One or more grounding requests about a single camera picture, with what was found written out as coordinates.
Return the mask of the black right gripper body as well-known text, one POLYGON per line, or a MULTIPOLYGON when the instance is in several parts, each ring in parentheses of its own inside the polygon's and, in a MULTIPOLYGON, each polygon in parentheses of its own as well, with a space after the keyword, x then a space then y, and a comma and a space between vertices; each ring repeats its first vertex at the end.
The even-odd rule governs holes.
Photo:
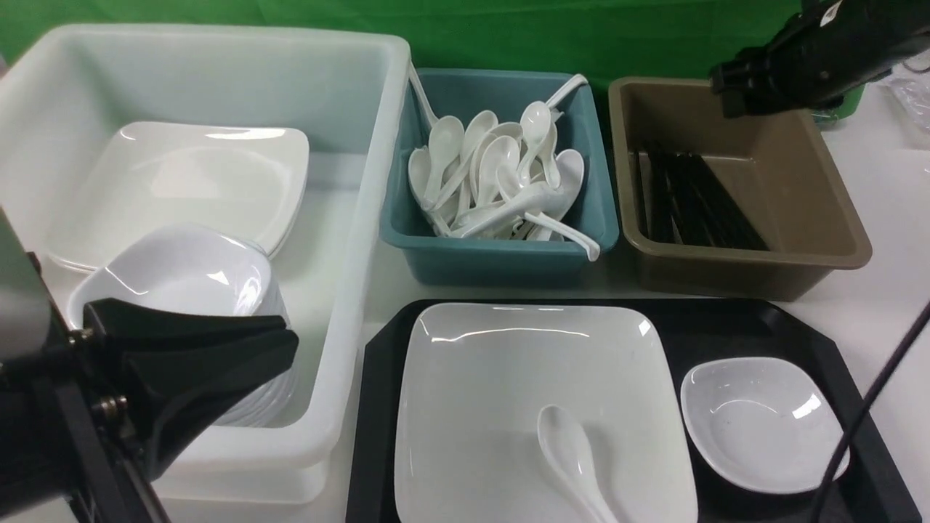
POLYGON ((724 117, 838 108, 929 46, 926 1, 804 1, 766 44, 711 68, 724 117))

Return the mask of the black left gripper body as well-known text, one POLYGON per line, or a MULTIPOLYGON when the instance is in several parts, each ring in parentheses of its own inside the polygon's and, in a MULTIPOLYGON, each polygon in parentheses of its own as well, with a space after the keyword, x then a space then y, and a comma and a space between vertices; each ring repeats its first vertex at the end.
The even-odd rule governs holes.
POLYGON ((38 351, 2 364, 2 519, 61 499, 77 522, 166 522, 113 414, 89 395, 84 340, 51 331, 38 351))

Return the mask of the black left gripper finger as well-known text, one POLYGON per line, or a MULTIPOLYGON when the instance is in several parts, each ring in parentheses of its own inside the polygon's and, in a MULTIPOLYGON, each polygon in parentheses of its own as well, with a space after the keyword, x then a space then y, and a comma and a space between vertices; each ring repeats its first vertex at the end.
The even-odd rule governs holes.
POLYGON ((162 477, 207 427, 289 370, 298 341, 290 330, 232 338, 121 338, 121 384, 148 479, 162 477))
POLYGON ((288 345, 280 315, 209 317, 154 310, 107 298, 83 305, 83 328, 108 354, 205 351, 230 344, 288 345))

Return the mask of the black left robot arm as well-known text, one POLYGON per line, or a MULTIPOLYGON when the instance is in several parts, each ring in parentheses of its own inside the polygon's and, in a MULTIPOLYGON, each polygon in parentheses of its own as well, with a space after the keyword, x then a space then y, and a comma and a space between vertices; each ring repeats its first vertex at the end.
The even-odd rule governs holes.
POLYGON ((280 315, 203 317, 106 298, 70 330, 2 219, 2 516, 54 498, 80 522, 166 522, 152 482, 289 370, 280 315))

